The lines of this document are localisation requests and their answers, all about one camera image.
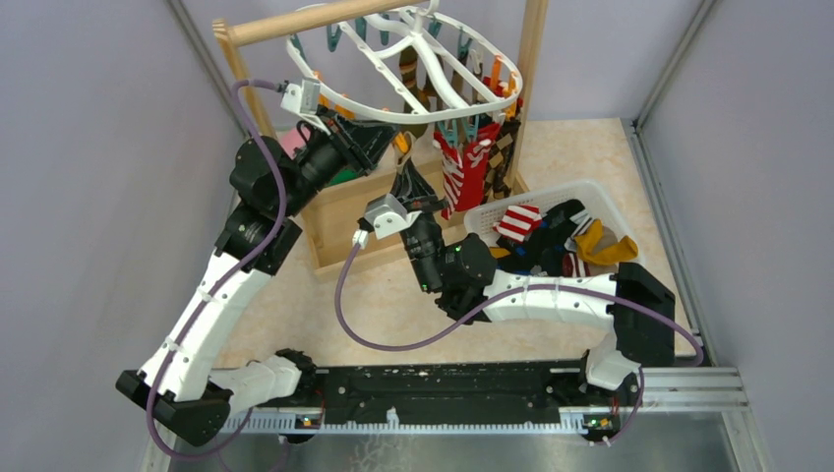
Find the red white striped sock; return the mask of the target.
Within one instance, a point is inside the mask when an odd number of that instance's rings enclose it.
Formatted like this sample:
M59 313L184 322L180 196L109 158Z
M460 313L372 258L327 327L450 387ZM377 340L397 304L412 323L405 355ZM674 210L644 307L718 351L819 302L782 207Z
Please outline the red white striped sock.
M441 211L441 216L450 220L454 213L462 210L465 203L466 162L464 154L456 147L451 147L439 131L433 135L433 145L442 153L447 207Z

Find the teal clothes clip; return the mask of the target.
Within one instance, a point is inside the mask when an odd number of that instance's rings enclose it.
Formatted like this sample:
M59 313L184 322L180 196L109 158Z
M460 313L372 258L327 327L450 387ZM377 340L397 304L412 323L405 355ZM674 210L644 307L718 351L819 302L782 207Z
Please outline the teal clothes clip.
M436 124L436 130L450 148L457 148L459 144L458 122L458 119L449 119Z
M465 143L474 142L477 138L479 128L479 115L471 115L460 119L462 130L461 140Z

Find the beige argyle sock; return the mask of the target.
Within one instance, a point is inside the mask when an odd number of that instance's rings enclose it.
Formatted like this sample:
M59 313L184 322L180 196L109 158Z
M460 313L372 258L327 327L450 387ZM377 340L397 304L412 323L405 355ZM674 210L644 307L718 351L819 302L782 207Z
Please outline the beige argyle sock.
M410 131L399 132L392 141L395 158L395 172L401 174L405 164L411 160L412 150L416 141Z

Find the brown argyle sock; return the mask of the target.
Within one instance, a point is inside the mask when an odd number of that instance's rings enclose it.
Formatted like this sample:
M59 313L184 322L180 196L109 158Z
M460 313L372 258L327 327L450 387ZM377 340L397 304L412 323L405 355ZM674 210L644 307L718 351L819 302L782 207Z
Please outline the brown argyle sock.
M520 126L521 120L514 117L505 119L499 129L489 152L482 204L507 198L512 193L508 173L513 163Z

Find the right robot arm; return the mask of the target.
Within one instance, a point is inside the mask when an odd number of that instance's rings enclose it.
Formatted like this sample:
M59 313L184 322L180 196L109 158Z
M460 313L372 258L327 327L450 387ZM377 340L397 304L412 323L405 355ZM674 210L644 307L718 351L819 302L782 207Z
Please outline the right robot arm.
M397 234L420 289L459 324L542 320L587 325L602 340L581 359L579 397L602 405L641 367L675 358L673 293L635 255L587 258L603 223L578 199L525 193L473 208L474 228L448 243L436 220L447 207L411 162L396 172L376 233Z

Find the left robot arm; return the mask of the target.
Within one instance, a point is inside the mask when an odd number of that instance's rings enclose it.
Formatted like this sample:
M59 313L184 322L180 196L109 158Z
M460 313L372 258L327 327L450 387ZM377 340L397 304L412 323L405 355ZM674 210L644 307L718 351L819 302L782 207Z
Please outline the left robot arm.
M398 133L374 120L351 120L320 108L320 126L306 121L302 145L286 152L255 135L236 152L229 181L239 204L228 216L207 269L183 315L138 370L117 389L193 446L211 442L228 418L283 398L292 406L315 394L315 366L300 351L281 349L263 361L223 371L215 359L241 315L277 274L301 236L296 215L346 169L371 173Z

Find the wooden hanger rack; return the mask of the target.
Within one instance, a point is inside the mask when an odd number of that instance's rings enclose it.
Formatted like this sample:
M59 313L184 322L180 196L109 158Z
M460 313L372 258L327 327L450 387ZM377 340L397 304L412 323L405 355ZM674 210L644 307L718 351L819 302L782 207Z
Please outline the wooden hanger rack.
M301 149L286 167L287 210L306 233L316 276L336 278L351 260L366 269L402 259L399 232L434 218L443 235L465 233L476 209L524 188L521 141L548 5L524 8L519 54L511 59L482 31L439 12L437 2L339 1L232 26L212 24L255 121L256 138L275 129L252 82L242 48L281 39L299 81L281 107L332 146L347 151L352 181L305 191L315 154ZM327 32L328 46L351 43L360 66L398 97L387 108L333 88L304 53L300 34ZM352 248L361 245L360 255Z

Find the white round clip hanger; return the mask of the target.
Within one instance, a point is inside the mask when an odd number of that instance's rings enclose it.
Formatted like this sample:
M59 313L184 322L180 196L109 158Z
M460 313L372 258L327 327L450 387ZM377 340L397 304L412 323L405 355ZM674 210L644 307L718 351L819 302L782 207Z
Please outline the white round clip hanger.
M325 31L328 51L354 46L361 63L390 87L402 107L372 104L337 90L314 68L300 33L293 31L286 51L302 79L287 86L282 108L317 127L324 125L326 109L409 126L510 117L522 99L521 71L484 34L438 8L436 1L422 7L374 1L353 11L325 4L303 8L306 28Z

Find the orange clothes clip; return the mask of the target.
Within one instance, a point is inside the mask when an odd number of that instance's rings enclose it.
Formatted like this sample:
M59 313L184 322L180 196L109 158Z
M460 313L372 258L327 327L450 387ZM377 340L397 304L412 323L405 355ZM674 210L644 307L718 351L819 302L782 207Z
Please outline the orange clothes clip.
M501 73L504 64L503 59L504 57L501 54L494 56L491 74L489 76L489 88L492 91L498 91L501 88Z

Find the green cloth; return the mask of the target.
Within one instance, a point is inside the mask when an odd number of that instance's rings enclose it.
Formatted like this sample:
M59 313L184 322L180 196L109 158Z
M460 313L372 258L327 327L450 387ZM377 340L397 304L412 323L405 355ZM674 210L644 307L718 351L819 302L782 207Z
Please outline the green cloth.
M361 173L358 173L352 169L346 168L339 171L328 183L328 187L340 185L346 182L350 182L356 180L362 176Z

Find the pink cloth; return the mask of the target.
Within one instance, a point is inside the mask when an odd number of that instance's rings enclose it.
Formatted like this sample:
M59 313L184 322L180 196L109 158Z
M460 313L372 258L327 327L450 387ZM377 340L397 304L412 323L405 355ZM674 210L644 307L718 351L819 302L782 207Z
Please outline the pink cloth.
M295 158L301 149L306 146L306 140L309 134L306 131L299 132L296 129L291 129L284 132L278 139L278 142L284 152L291 158Z

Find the olive striped hanging sock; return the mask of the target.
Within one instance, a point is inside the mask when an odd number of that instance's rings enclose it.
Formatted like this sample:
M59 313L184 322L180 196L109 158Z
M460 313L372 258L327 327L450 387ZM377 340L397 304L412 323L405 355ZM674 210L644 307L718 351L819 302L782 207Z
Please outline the olive striped hanging sock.
M419 56L412 46L407 46L399 53L398 68L401 81L405 88L423 105L427 110L431 109L430 97L427 94L427 85L418 84Z

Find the black sock in basket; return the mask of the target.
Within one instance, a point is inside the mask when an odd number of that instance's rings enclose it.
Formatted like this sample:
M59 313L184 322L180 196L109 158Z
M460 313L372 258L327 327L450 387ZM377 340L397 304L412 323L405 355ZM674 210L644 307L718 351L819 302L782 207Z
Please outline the black sock in basket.
M549 208L509 206L493 224L498 268L523 275L561 276L563 259L576 251L575 237L593 221L584 203L570 199Z

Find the yellow sock in basket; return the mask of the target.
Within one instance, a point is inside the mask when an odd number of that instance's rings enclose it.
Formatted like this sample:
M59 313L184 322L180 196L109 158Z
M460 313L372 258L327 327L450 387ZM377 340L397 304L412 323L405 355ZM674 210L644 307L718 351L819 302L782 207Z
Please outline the yellow sock in basket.
M489 252L499 261L500 267L522 270L542 263L560 263L568 254L593 266L616 266L638 257L637 244L628 236L618 238L600 219L593 219L583 233L571 236L574 229L577 226L573 223L558 226L542 223L523 243L500 237Z

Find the white plastic laundry basket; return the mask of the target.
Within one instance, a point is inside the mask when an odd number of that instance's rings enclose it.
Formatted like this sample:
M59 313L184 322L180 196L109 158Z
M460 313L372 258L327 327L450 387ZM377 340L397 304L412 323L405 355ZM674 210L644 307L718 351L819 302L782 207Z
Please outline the white plastic laundry basket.
M609 192L593 179L578 179L536 188L507 199L477 206L464 215L463 225L467 233L476 233L486 243L492 244L496 243L498 238L493 225L500 221L510 205L533 205L546 210L572 199L580 200L591 216L600 219L617 236L628 236L637 243L639 253L633 262L646 265L641 241L629 226L622 208L614 202Z

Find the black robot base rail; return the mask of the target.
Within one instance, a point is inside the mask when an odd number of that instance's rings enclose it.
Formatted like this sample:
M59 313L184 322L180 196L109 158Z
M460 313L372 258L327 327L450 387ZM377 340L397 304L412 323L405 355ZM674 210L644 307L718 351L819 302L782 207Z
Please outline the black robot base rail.
M569 434L612 441L641 406L645 376L593 386L584 360L318 367L262 403L293 415L296 442L322 434Z

